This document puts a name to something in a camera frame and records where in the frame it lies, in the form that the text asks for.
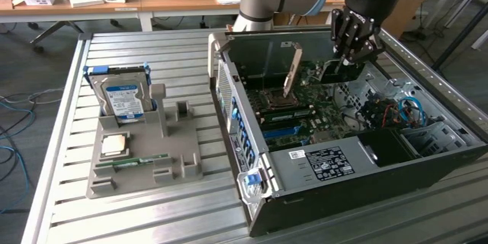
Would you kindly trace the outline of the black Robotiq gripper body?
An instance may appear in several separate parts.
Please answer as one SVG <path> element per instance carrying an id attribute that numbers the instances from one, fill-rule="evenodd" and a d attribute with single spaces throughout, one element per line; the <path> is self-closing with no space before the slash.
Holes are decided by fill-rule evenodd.
<path id="1" fill-rule="evenodd" d="M 379 34 L 381 24 L 399 0 L 345 0 L 345 8 L 355 13 L 359 19 L 359 35 L 367 37 Z"/>

